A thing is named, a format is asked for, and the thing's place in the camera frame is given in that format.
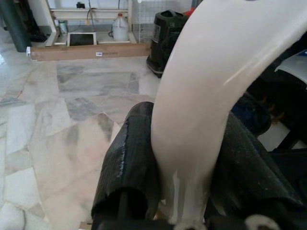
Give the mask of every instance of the marble floor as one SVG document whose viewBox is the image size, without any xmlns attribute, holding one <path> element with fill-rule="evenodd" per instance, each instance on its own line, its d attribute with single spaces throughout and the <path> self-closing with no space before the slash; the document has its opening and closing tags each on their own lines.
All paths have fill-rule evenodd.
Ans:
<svg viewBox="0 0 307 230">
<path fill-rule="evenodd" d="M 146 57 L 33 62 L 0 29 L 0 229 L 90 221 L 106 150 L 159 81 Z"/>
</svg>

